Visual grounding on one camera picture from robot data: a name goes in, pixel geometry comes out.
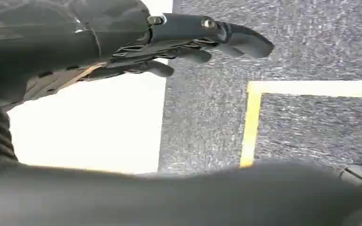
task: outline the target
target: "yellow tape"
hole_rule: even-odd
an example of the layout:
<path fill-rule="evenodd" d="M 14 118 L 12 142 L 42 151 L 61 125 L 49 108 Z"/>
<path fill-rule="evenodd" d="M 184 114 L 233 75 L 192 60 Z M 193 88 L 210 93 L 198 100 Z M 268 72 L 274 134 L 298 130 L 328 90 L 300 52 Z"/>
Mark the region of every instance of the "yellow tape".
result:
<path fill-rule="evenodd" d="M 255 158 L 263 93 L 362 98 L 362 81 L 250 81 L 247 91 L 249 96 L 240 159 L 241 167 L 252 166 Z"/>
<path fill-rule="evenodd" d="M 262 93 L 255 90 L 254 84 L 248 85 L 248 101 L 245 118 L 245 131 L 242 143 L 242 153 L 240 159 L 241 167 L 250 167 L 255 159 L 255 146 L 257 129 L 259 127 L 260 106 Z"/>

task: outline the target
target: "black cover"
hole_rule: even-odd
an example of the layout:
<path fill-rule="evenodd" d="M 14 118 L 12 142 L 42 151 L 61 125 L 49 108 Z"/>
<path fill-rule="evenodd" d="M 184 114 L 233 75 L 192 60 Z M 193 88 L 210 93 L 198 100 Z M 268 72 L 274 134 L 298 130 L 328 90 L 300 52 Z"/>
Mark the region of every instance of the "black cover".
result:
<path fill-rule="evenodd" d="M 0 106 L 22 102 L 31 78 L 108 60 L 147 17 L 139 0 L 0 0 Z"/>

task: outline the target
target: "white wall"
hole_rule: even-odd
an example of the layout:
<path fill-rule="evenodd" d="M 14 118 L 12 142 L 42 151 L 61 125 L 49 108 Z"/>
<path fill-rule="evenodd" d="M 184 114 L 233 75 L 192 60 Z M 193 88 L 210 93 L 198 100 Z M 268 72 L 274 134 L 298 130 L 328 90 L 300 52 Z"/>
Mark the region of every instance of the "white wall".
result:
<path fill-rule="evenodd" d="M 144 0 L 152 15 L 173 0 Z M 125 74 L 78 83 L 9 112 L 15 152 L 31 165 L 157 171 L 165 79 Z"/>

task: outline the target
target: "gray carpet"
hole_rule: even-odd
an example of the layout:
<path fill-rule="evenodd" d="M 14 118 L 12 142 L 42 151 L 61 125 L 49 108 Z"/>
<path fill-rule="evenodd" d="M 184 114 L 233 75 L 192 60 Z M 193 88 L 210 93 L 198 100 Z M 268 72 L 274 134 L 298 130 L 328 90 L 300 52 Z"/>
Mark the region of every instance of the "gray carpet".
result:
<path fill-rule="evenodd" d="M 172 62 L 177 73 L 166 89 L 161 172 L 238 165 L 249 80 L 362 80 L 362 0 L 175 1 L 175 12 L 243 24 L 276 49 L 261 60 L 215 52 L 207 65 Z M 362 161 L 362 99 L 263 99 L 257 158 L 299 158 L 332 167 Z"/>

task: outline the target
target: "robotic hand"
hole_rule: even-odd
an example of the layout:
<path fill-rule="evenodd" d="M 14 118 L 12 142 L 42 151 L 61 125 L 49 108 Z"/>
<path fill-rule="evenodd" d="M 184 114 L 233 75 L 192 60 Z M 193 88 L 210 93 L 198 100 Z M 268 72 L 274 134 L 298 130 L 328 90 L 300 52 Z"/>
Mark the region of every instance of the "robotic hand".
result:
<path fill-rule="evenodd" d="M 208 16 L 150 16 L 139 0 L 0 1 L 0 107 L 56 93 L 77 81 L 174 69 L 154 61 L 198 64 L 210 49 L 267 57 L 274 45 L 257 32 Z"/>

